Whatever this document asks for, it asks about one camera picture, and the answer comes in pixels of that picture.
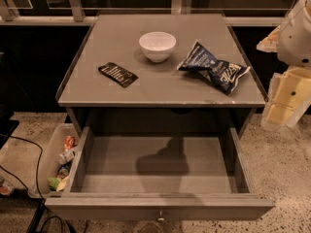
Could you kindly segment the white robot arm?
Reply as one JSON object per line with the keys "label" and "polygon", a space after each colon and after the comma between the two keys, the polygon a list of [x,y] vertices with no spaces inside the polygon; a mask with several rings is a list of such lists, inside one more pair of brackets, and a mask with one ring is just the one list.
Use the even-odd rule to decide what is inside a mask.
{"label": "white robot arm", "polygon": [[299,0],[257,49],[276,52],[288,65],[283,74],[274,74],[270,81],[261,125],[268,130],[293,127],[310,106],[311,0]]}

